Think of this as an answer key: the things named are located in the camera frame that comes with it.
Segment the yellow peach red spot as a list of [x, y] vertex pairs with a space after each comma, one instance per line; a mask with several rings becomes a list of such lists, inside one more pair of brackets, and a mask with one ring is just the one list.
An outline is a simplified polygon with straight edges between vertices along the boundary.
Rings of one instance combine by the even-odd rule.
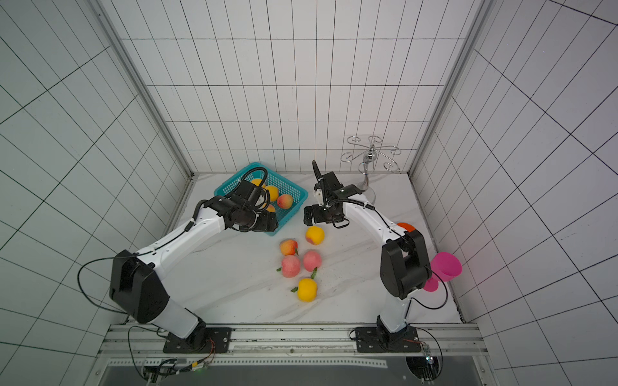
[[269, 193], [269, 197], [270, 197], [270, 202], [275, 202], [278, 197], [279, 197], [279, 190], [277, 187], [275, 186], [266, 186], [265, 189], [268, 191]]

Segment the orange red peach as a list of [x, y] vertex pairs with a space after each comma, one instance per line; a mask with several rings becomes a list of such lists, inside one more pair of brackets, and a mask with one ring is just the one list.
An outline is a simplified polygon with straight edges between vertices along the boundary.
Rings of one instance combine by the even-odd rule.
[[287, 239], [279, 244], [279, 249], [283, 256], [297, 256], [298, 242], [294, 239]]
[[283, 210], [291, 209], [294, 205], [294, 199], [288, 194], [281, 195], [277, 199], [277, 205]]

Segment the yellow peach top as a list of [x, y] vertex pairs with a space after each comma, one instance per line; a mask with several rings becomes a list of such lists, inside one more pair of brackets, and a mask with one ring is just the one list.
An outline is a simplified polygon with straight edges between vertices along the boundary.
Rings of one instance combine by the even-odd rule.
[[318, 226], [311, 226], [305, 233], [305, 239], [307, 242], [313, 245], [320, 245], [325, 240], [325, 231]]

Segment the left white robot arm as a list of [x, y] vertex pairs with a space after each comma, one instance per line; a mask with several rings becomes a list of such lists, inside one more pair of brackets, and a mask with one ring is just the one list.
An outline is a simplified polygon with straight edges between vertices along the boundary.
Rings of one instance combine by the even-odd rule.
[[232, 229], [240, 233], [273, 232], [276, 214], [268, 210], [270, 192], [241, 180], [225, 196], [199, 201], [192, 217], [159, 241], [114, 258], [109, 297], [139, 323], [149, 323], [175, 337], [194, 341], [204, 328], [201, 318], [174, 301], [164, 278], [197, 247]]

